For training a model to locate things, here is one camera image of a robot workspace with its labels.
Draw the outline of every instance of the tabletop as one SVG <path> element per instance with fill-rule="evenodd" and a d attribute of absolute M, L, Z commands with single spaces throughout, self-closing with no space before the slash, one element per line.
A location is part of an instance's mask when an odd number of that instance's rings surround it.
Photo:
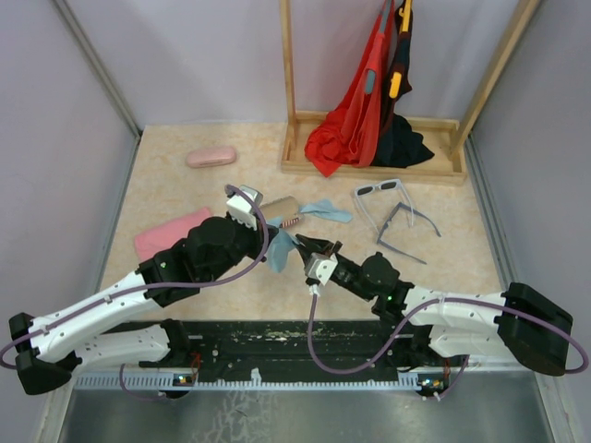
<path fill-rule="evenodd" d="M 202 207 L 223 216 L 223 187 L 231 184 L 257 189 L 264 196 L 263 203 L 285 196 L 295 197 L 302 205 L 328 198 L 336 208 L 349 210 L 353 214 L 349 223 L 308 216 L 288 228 L 288 232 L 339 240 L 344 244 L 341 254 L 358 264 L 380 251 L 400 271 L 404 281 L 456 293 L 492 293 L 501 289 L 469 180 L 462 186 L 404 183 L 416 209 L 435 222 L 441 237 L 420 218 L 409 227 L 407 217 L 401 213 L 394 218 L 384 239 L 427 261 L 423 265 L 376 244 L 377 234 L 356 206 L 352 192 L 367 185 L 368 180 L 282 173 L 280 155 L 285 128 L 285 124 L 148 126 L 139 145 L 103 286 L 137 268 L 133 239 L 138 233 Z M 202 169 L 185 165 L 187 153 L 212 145 L 234 146 L 238 160 Z M 368 212 L 381 226 L 402 196 L 399 191 L 380 191 L 363 199 Z M 248 262 L 246 258 L 228 275 Z M 301 258 L 293 252 L 281 273 L 260 264 L 237 281 L 203 290 L 144 318 L 304 319 L 311 302 L 305 279 Z M 317 318 L 374 318 L 370 308 L 371 304 L 329 283 L 319 300 Z"/>

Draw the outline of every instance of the wooden pole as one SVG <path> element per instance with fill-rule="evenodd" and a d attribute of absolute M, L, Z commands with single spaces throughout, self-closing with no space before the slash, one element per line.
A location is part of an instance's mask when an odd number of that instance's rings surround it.
<path fill-rule="evenodd" d="M 511 21 L 488 63 L 484 77 L 480 80 L 480 84 L 470 102 L 468 111 L 465 113 L 464 119 L 452 139 L 450 150 L 450 158 L 452 160 L 464 147 L 465 140 L 468 138 L 470 131 L 472 131 L 478 116 L 482 112 L 482 108 L 484 108 L 487 102 L 488 96 L 497 84 L 502 70 L 507 65 L 515 46 L 527 28 L 529 20 L 536 12 L 539 2 L 540 0 L 520 0 L 515 8 Z"/>
<path fill-rule="evenodd" d="M 280 0 L 281 33 L 283 40 L 283 69 L 287 101 L 287 136 L 296 141 L 296 97 L 294 86 L 294 52 L 292 47 L 291 1 Z"/>

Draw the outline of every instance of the clear sunglasses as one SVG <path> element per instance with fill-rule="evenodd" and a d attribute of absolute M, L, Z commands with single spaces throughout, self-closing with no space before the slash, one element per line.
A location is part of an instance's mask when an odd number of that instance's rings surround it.
<path fill-rule="evenodd" d="M 380 229 L 378 229 L 378 225 L 373 221 L 373 219 L 369 215 L 368 210 L 366 210 L 366 207 L 363 204 L 363 200 L 360 197 L 368 196 L 369 194 L 372 194 L 373 192 L 375 192 L 377 190 L 388 191 L 391 189 L 401 191 L 403 193 L 404 198 L 406 198 L 406 202 L 408 203 L 408 206 L 410 207 L 410 214 L 411 214 L 411 220 L 409 222 L 409 226 L 413 226 L 415 224 L 415 207 L 413 205 L 413 201 L 410 199 L 410 197 L 408 196 L 408 193 L 406 192 L 406 188 L 404 188 L 403 182 L 400 181 L 400 179 L 393 178 L 391 180 L 384 180 L 383 182 L 378 183 L 376 185 L 359 186 L 359 187 L 356 187 L 355 190 L 353 191 L 357 205 L 359 206 L 359 208 L 361 208 L 361 210 L 363 210 L 363 213 L 366 214 L 366 217 L 371 222 L 371 224 L 373 225 L 374 229 L 376 230 L 376 232 L 378 234 L 380 234 Z"/>

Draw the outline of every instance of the gray wall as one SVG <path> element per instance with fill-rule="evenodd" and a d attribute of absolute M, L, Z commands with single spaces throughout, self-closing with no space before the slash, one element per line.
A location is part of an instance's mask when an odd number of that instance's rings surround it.
<path fill-rule="evenodd" d="M 292 1 L 299 109 L 330 110 L 342 99 L 382 3 Z M 141 126 L 285 119 L 279 0 L 69 4 Z M 415 89 L 400 112 L 460 118 L 516 4 L 415 2 Z"/>
<path fill-rule="evenodd" d="M 92 290 L 133 139 L 50 2 L 0 2 L 0 60 L 4 346 L 14 314 L 52 312 Z M 44 397 L 2 369 L 0 398 L 0 441 L 30 441 Z"/>
<path fill-rule="evenodd" d="M 544 2 L 475 132 L 520 277 L 573 314 L 588 351 L 590 20 L 588 0 Z M 569 382 L 591 438 L 591 372 Z"/>

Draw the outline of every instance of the wooden tray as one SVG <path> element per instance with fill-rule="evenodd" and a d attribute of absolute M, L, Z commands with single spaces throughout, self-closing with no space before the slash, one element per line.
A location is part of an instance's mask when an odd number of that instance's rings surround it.
<path fill-rule="evenodd" d="M 295 112 L 295 131 L 290 134 L 288 128 L 283 145 L 282 171 L 293 174 L 319 174 L 316 167 L 306 158 L 304 147 L 310 133 L 324 121 L 325 116 L 326 113 Z M 460 122 L 434 118 L 408 118 L 408 122 L 416 132 L 423 135 L 425 146 L 435 154 L 431 160 L 404 169 L 376 166 L 355 168 L 343 165 L 333 176 L 367 178 L 374 181 L 401 178 L 409 182 L 460 185 L 467 177 L 464 150 L 455 157 L 455 162 L 450 160 L 452 135 Z"/>

